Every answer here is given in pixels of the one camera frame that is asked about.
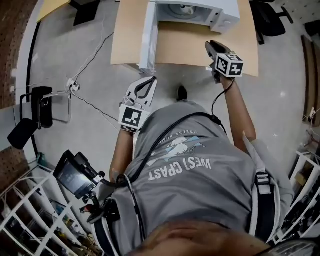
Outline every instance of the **glasses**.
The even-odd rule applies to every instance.
[[[287,240],[256,256],[320,256],[319,238]]]

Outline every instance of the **sleeve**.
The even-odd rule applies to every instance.
[[[279,168],[279,164],[277,163],[276,159],[270,154],[266,144],[259,139],[251,141],[251,143],[260,156],[261,160],[264,162],[266,169],[270,172],[270,174],[272,174],[274,180],[279,186],[281,200],[279,226],[281,227],[294,198],[293,188],[287,174],[283,170],[281,170],[281,168]]]

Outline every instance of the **forearm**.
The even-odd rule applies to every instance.
[[[221,77],[221,83],[223,88],[226,89],[232,83],[232,80]],[[251,141],[256,139],[256,129],[236,81],[234,81],[231,89],[225,94],[225,100],[228,107],[234,145],[246,152],[243,132],[245,131],[246,137]]]
[[[125,130],[120,130],[110,166],[109,177],[111,182],[116,182],[113,178],[114,171],[124,174],[133,159],[134,134]]]

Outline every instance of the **yellow table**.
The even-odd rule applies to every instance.
[[[42,21],[56,9],[68,5],[71,0],[44,0],[36,22]]]
[[[149,0],[121,0],[116,17],[111,64],[138,64]],[[218,41],[244,61],[244,73],[259,76],[258,43],[249,0],[238,0],[240,21],[225,34],[208,26],[159,22],[155,62],[209,67],[205,42]]]

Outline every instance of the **backpack strap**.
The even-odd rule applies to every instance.
[[[251,191],[252,213],[249,234],[267,243],[279,225],[281,210],[279,187],[245,134],[243,142],[256,169]]]

